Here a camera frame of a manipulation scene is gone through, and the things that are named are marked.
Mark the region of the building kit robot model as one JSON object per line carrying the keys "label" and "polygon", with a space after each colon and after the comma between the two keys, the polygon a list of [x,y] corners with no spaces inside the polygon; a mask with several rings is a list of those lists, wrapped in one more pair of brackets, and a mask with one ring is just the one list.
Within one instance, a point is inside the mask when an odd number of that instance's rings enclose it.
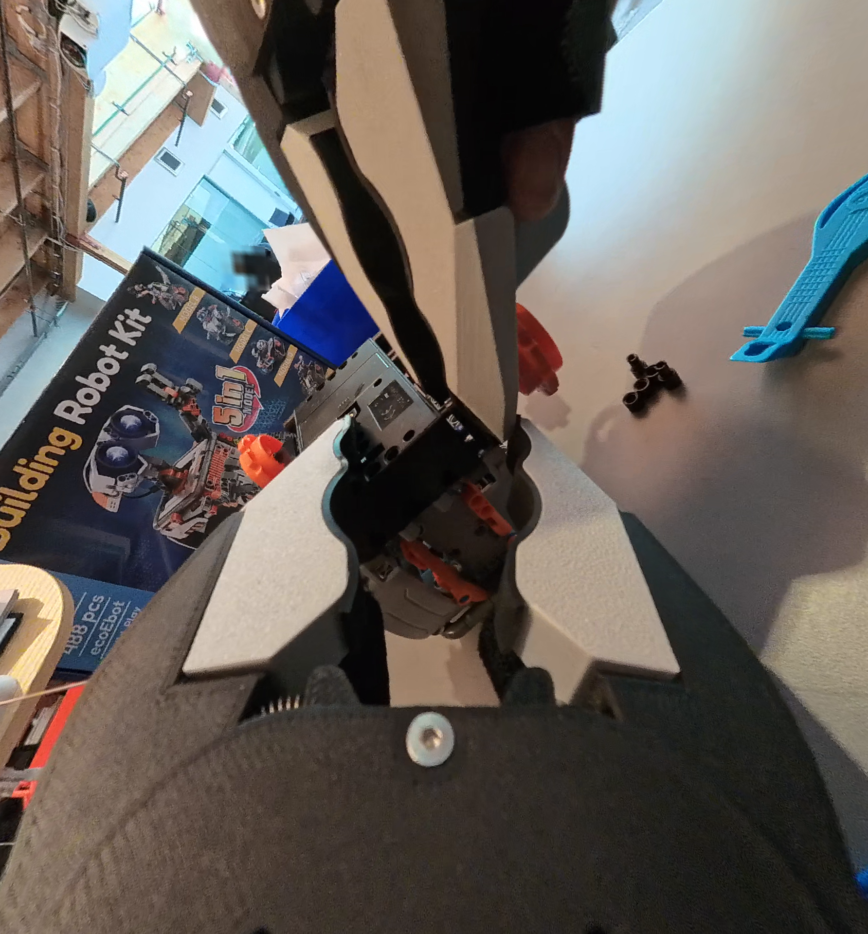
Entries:
{"label": "building kit robot model", "polygon": [[460,403],[426,395],[378,335],[317,378],[282,440],[243,437],[241,467],[264,487],[343,419],[347,470],[333,515],[385,627],[410,639],[464,636],[490,614],[524,524],[511,512],[507,445]]}

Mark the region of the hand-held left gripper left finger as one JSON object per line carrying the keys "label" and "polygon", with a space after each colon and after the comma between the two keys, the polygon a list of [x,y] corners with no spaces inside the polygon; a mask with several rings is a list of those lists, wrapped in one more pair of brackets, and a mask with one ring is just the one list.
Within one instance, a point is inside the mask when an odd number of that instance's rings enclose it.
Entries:
{"label": "hand-held left gripper left finger", "polygon": [[184,675],[267,671],[281,690],[301,690],[313,669],[343,659],[358,589],[356,548],[331,511],[344,438],[322,433],[243,508]]}

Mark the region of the person's right hand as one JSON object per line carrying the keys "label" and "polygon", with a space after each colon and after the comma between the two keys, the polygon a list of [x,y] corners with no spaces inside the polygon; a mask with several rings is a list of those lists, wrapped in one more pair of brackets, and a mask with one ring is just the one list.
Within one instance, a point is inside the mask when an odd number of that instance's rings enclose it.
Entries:
{"label": "person's right hand", "polygon": [[564,192],[576,123],[555,120],[509,134],[501,146],[507,203],[514,218],[548,216]]}

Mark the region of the blue robot kit box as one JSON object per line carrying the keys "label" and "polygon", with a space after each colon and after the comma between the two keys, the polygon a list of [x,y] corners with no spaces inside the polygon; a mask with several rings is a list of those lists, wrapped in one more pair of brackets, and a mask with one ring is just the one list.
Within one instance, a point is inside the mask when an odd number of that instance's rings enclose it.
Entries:
{"label": "blue robot kit box", "polygon": [[258,487],[246,435],[280,437],[330,345],[280,330],[144,250],[0,451],[0,563],[53,574],[89,674]]}

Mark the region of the blue storage bin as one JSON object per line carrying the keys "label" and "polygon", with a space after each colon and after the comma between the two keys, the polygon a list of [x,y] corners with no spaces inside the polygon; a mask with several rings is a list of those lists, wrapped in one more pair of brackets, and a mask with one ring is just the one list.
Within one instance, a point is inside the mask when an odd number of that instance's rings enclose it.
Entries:
{"label": "blue storage bin", "polygon": [[272,325],[293,344],[336,368],[380,329],[334,261],[329,261]]}

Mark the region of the crumpled white paper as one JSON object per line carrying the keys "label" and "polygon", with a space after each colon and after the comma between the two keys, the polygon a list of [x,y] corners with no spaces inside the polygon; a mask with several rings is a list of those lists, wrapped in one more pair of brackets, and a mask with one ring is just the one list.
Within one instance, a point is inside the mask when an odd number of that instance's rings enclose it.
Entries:
{"label": "crumpled white paper", "polygon": [[307,222],[263,231],[279,271],[269,272],[267,301],[277,309],[288,309],[331,261],[323,242]]}

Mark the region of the black pin connector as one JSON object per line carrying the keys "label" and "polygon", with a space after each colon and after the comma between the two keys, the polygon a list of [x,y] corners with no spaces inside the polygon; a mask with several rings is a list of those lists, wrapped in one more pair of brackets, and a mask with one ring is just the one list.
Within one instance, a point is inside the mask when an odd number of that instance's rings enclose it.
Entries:
{"label": "black pin connector", "polygon": [[665,393],[681,396],[686,391],[678,371],[664,359],[649,363],[637,354],[629,354],[626,363],[633,382],[622,403],[632,415],[645,414]]}

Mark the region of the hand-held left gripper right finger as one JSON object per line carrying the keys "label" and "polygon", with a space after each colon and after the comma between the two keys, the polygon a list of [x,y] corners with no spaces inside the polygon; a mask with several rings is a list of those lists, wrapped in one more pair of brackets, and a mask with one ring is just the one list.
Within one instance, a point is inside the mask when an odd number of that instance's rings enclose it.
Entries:
{"label": "hand-held left gripper right finger", "polygon": [[547,672],[557,700],[604,674],[669,683],[681,667],[615,502],[531,422],[510,437],[510,545],[498,647]]}

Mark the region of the blue plastic pin tool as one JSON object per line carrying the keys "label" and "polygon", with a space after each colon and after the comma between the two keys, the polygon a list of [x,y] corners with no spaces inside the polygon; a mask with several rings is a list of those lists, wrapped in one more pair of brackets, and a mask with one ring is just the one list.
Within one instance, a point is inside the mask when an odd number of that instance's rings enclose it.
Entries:
{"label": "blue plastic pin tool", "polygon": [[868,174],[827,204],[814,224],[811,256],[777,310],[762,326],[747,327],[730,360],[768,363],[798,354],[808,342],[836,333],[821,321],[848,282],[868,260]]}

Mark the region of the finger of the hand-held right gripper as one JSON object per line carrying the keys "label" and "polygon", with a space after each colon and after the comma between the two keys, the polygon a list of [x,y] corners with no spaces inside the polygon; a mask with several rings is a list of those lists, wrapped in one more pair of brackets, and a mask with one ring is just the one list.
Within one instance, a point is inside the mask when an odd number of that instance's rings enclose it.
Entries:
{"label": "finger of the hand-held right gripper", "polygon": [[417,306],[396,233],[351,165],[334,114],[288,124],[281,151],[311,225],[378,330],[429,396],[449,398],[440,348]]}
{"label": "finger of the hand-held right gripper", "polygon": [[505,206],[463,217],[442,2],[343,1],[336,112],[393,222],[452,395],[492,433],[516,422],[515,232]]}

